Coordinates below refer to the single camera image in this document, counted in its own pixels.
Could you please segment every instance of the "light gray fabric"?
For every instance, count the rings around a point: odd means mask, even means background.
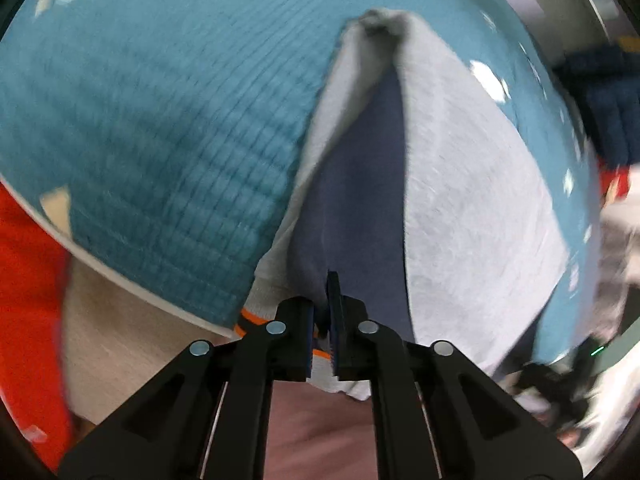
[[[399,38],[393,62],[407,128],[405,259],[415,339],[448,339],[491,373],[544,307],[568,251],[515,127],[455,53],[407,12],[370,12],[345,31],[289,208],[258,264],[259,290],[246,308],[272,318],[276,305],[260,300],[270,296],[269,286],[287,288],[286,247],[315,168],[362,109],[393,47],[377,47],[374,77],[357,81],[366,59],[360,53],[375,52],[381,27]]]

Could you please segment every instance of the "orange stripe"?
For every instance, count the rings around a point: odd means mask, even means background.
[[[240,314],[242,315],[242,317],[244,317],[247,321],[252,322],[254,325],[264,325],[265,323],[268,323],[271,321],[271,319],[263,319],[259,316],[256,316],[255,314],[252,314],[251,312],[249,312],[247,309],[243,308],[240,311]]]
[[[314,355],[316,357],[321,357],[323,359],[329,359],[329,361],[331,360],[330,354],[328,354],[327,352],[323,352],[322,350],[318,350],[316,348],[314,348]]]

